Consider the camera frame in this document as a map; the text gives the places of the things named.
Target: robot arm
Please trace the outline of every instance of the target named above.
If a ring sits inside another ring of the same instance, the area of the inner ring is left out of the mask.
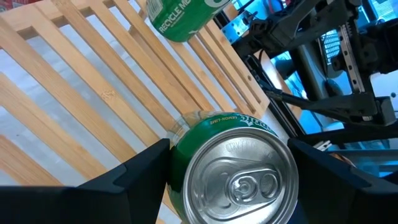
[[[292,1],[266,20],[253,20],[249,34],[233,46],[242,57],[261,49],[270,57],[279,55],[339,28],[358,16],[360,5],[361,1],[332,0],[329,4],[325,0]]]
[[[374,96],[370,76],[398,68],[398,55],[391,49],[398,38],[398,19],[386,25],[374,24],[359,33],[356,19],[360,5],[360,0],[295,0],[266,20],[253,20],[249,34],[233,47],[243,59],[259,50],[272,58],[338,29],[341,50],[332,59],[333,68],[347,72],[353,94],[309,101],[266,85],[261,69],[252,73],[264,92],[276,100],[345,123],[386,126],[396,120],[391,99]]]

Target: green can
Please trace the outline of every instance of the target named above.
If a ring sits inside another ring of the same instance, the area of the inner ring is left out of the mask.
[[[195,35],[230,0],[147,0],[149,19],[157,31],[174,42]]]
[[[297,167],[261,120],[194,112],[169,138],[167,190],[183,223],[287,223],[297,203]]]

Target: green label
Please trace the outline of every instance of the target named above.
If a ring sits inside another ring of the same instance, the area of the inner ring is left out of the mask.
[[[179,140],[185,135],[196,124],[204,119],[207,119],[216,114],[221,114],[225,112],[219,111],[194,111],[186,113],[181,116],[177,122],[167,131],[167,138],[170,139],[170,146],[176,145]]]
[[[185,42],[195,35],[230,0],[148,0],[152,25],[164,37]]]
[[[183,211],[183,180],[191,158],[205,142],[216,134],[238,127],[259,128],[277,136],[268,125],[252,116],[239,113],[222,113],[196,124],[172,148],[168,191],[173,206],[182,220],[186,219]]]

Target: white surface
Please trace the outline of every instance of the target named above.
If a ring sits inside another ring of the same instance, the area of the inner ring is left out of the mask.
[[[128,29],[129,24],[120,15],[117,9],[111,11],[121,21],[122,25]],[[164,107],[170,111],[174,118],[180,115],[175,108],[168,102],[157,87],[149,80],[145,73],[138,67],[133,59],[128,56],[124,49],[119,45],[115,38],[102,26],[100,21],[91,16],[88,20],[96,27],[101,35],[108,41],[122,59],[130,66],[134,73],[150,88],[156,98],[164,103]],[[89,48],[88,45],[78,36],[78,34],[70,27],[61,28],[62,32],[78,47],[78,49],[86,56],[86,58],[96,67],[100,73],[112,84],[115,89],[132,105],[134,109],[142,116],[142,118],[154,127],[155,132],[159,136],[165,136],[165,130],[160,124],[146,111],[146,109],[138,102],[138,100],[130,94],[129,90],[121,83],[121,81],[111,72],[111,70],[101,61],[101,59]],[[101,99],[76,75],[70,67],[62,61],[62,59],[43,41],[40,37],[35,37],[28,41],[36,51],[38,51],[46,61],[64,78],[68,83],[76,89],[82,97],[113,127],[115,130],[138,152],[145,149],[145,145],[124,125],[124,123],[101,101]],[[180,62],[183,69],[189,74],[192,80],[199,86],[200,90],[211,101],[212,105],[219,109],[211,96],[193,77],[188,68],[183,64],[177,54],[171,51],[172,55]],[[29,95],[43,110],[47,112],[64,130],[66,130],[73,138],[75,138],[85,149],[95,156],[107,169],[117,166],[119,161],[93,137],[76,119],[69,114],[41,85],[39,85],[23,68],[21,68],[5,51],[0,50],[0,71],[5,73],[24,93]],[[209,71],[200,63],[204,71],[216,83],[218,88],[220,85],[211,76]],[[275,120],[270,111],[264,115],[262,119],[267,123],[285,142],[287,135],[280,124]],[[0,107],[0,134],[5,135],[12,142],[17,144],[31,158],[37,161],[44,169],[49,171],[55,178],[65,185],[80,185],[86,180],[74,168],[70,167],[63,159],[48,148],[41,140],[32,134],[23,124],[9,114],[4,108]],[[16,185],[15,180],[10,178],[3,170],[0,170],[1,185]],[[160,209],[160,218],[166,223],[180,223],[178,217],[173,214],[166,206],[162,204]]]
[[[397,96],[391,97],[391,101],[394,109],[398,111],[398,70],[388,74],[374,74],[371,76],[371,82],[376,96],[391,97],[391,93],[396,93]]]

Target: black metal frame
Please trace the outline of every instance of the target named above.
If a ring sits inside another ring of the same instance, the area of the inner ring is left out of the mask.
[[[289,51],[290,56],[292,57],[292,61],[294,63],[294,67],[296,68],[297,74],[301,79],[301,82],[303,84],[304,90],[307,94],[307,98],[312,101],[317,101],[320,99],[318,91],[314,89],[314,82],[312,80],[315,79],[313,76],[315,76],[314,72],[311,71],[307,65],[308,63],[305,63],[304,60],[307,60],[307,58],[303,58],[303,56],[300,53],[299,49],[293,49]]]
[[[373,7],[373,5],[371,3],[371,0],[363,0],[362,7],[363,7],[366,15],[368,16],[370,22],[375,21],[379,18],[375,8]]]
[[[296,161],[298,200],[307,223],[396,223],[396,178],[367,174],[297,139],[287,145]]]
[[[325,131],[316,134],[299,136],[297,139],[307,143],[316,144],[329,140],[332,144],[344,144],[349,142],[372,141],[380,139],[398,138],[398,121],[386,127],[345,126],[336,131]]]
[[[0,187],[0,223],[155,223],[170,162],[161,139],[78,187]]]
[[[366,13],[369,13],[370,19],[374,16],[374,13],[368,12],[365,6]],[[214,18],[217,25],[220,29],[226,26],[229,22],[229,19],[226,17],[224,12],[220,12]],[[264,77],[262,79],[263,82],[266,84],[274,87],[271,80],[268,76],[264,73],[263,69],[261,69],[261,65],[254,60],[253,58],[248,58],[244,60],[245,65],[248,69],[253,73],[256,77],[258,75],[262,75]],[[263,74],[257,74],[257,71],[261,70]],[[290,138],[297,138],[301,141],[306,142],[307,144],[314,145],[320,141],[331,141],[332,144],[336,144],[338,146],[343,146],[344,143],[347,142],[358,142],[358,141],[371,141],[375,139],[389,139],[389,138],[396,138],[398,137],[398,121],[390,126],[385,127],[365,127],[365,126],[349,126],[345,127],[345,129],[337,130],[337,131],[326,131],[322,133],[316,134],[306,134],[303,130],[303,127],[293,115],[290,108],[287,106],[286,103],[279,100],[273,100],[270,98],[270,105],[269,108],[271,112],[274,114],[275,118],[281,124],[281,126],[285,129],[287,134]]]
[[[214,21],[216,22],[216,24],[220,29],[222,29],[224,26],[226,26],[229,23],[229,19],[226,17],[226,14],[223,11],[221,11],[215,16]],[[247,68],[252,72],[258,71],[259,67],[261,67],[261,65],[259,65],[255,60],[253,60],[253,58],[248,58],[247,60],[244,61],[244,63],[247,66]],[[268,85],[275,87],[266,74],[264,75],[264,77],[265,77],[264,81]],[[285,129],[286,133],[290,138],[296,138],[298,136],[304,136],[306,134],[303,127],[301,126],[297,118],[294,116],[292,110],[287,106],[286,103],[284,103],[283,101],[277,101],[270,98],[269,109],[274,114],[276,120],[278,120],[280,125]]]
[[[263,76],[260,68],[258,72],[255,71],[260,77],[257,82],[270,98],[282,100],[303,110],[311,110],[344,123],[386,126],[396,120],[391,99],[376,97],[369,77],[376,72],[389,73],[397,68],[398,56],[392,49],[396,46],[397,34],[394,31],[398,27],[398,19],[374,24],[367,27],[367,32],[358,32],[356,18],[359,6],[361,6],[360,0],[336,0],[329,4],[322,0],[293,1],[285,9],[269,15],[265,20],[252,20],[249,33],[242,36],[232,46],[243,60],[258,51],[265,51],[272,57],[287,50],[297,49],[315,40],[321,34],[345,24],[342,29],[344,33],[349,34],[349,37],[341,36],[340,42],[347,43],[351,48],[333,57],[332,65],[335,71],[345,70],[351,73],[353,68],[358,69],[359,74],[355,75],[356,78],[350,75],[349,81],[354,90],[352,94],[337,94],[314,99],[311,93],[313,88],[307,88],[309,84],[318,86],[318,83],[313,80],[311,70],[299,72],[305,90],[309,93],[308,100],[261,83]],[[352,65],[346,63],[347,57],[354,57],[356,63]]]

